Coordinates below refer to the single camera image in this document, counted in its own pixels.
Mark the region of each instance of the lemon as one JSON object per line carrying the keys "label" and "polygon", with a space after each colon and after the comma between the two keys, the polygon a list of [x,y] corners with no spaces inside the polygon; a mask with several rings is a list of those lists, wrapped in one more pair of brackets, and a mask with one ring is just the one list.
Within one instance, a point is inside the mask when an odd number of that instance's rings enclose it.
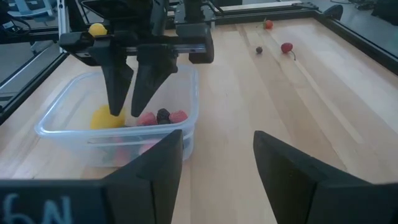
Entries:
{"label": "lemon", "polygon": [[124,126],[124,111],[122,108],[119,116],[111,115],[109,105],[103,105],[93,113],[91,129],[121,128]]}
{"label": "lemon", "polygon": [[95,37],[96,35],[106,35],[108,31],[105,29],[105,26],[100,23],[94,23],[88,29],[88,32]]}

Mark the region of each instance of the plastic container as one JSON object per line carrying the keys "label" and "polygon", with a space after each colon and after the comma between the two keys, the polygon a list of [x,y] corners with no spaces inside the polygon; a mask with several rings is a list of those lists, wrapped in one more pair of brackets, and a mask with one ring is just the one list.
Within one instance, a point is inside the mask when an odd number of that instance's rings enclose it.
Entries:
{"label": "plastic container", "polygon": [[[125,102],[127,122],[130,115],[132,90]],[[152,97],[144,110],[156,114],[166,108],[170,112],[184,110],[188,119],[177,124],[133,126],[90,130],[91,117],[101,105],[108,104],[103,74],[87,73],[74,78],[57,96],[36,124],[42,138],[52,139],[89,166],[124,166],[175,129],[183,130],[183,159],[193,151],[193,133],[198,118],[198,75],[193,67],[179,65]]]}

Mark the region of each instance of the wooden surface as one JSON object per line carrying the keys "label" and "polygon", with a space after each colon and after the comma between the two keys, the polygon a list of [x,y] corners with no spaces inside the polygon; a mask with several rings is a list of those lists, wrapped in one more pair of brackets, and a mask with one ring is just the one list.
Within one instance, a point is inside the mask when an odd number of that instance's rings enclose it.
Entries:
{"label": "wooden surface", "polygon": [[[278,21],[270,31],[258,25],[217,27],[215,61],[196,65],[195,149],[183,165],[173,223],[275,223],[254,161],[255,130],[370,182],[398,181],[398,77],[313,19]],[[294,44],[296,61],[281,54],[284,42]],[[92,70],[99,68],[68,57],[0,127],[2,178],[112,171],[84,167],[33,130],[67,82]]]}

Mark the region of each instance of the pink fruit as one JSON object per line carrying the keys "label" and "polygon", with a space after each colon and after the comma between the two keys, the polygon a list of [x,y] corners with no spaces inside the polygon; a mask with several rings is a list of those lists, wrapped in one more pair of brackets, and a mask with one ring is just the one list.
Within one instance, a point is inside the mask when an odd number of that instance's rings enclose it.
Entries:
{"label": "pink fruit", "polygon": [[141,115],[137,120],[137,126],[156,125],[156,116],[152,112],[147,112]]}
{"label": "pink fruit", "polygon": [[183,110],[179,110],[174,113],[171,113],[169,116],[169,120],[173,124],[185,121],[187,118],[188,118],[188,115]]}

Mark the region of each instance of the cable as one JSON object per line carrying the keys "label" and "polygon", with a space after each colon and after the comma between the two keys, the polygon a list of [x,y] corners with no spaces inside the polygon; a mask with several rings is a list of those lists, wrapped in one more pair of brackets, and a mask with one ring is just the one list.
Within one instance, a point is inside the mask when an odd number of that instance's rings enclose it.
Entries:
{"label": "cable", "polygon": [[22,19],[20,19],[20,18],[16,18],[16,17],[14,17],[14,16],[12,16],[12,15],[10,15],[10,14],[8,14],[8,16],[9,16],[10,20],[12,20],[12,21],[17,21],[17,22],[20,22],[20,23],[26,25],[26,26],[27,26],[27,30],[26,30],[25,32],[23,32],[23,33],[17,33],[17,32],[9,32],[7,29],[3,29],[3,31],[4,31],[5,33],[7,33],[7,34],[9,34],[9,35],[14,35],[14,36],[23,36],[23,35],[27,35],[27,34],[30,33],[30,31],[32,30],[32,28],[31,28],[31,26],[30,26],[26,21],[24,21],[24,20],[22,20]]}

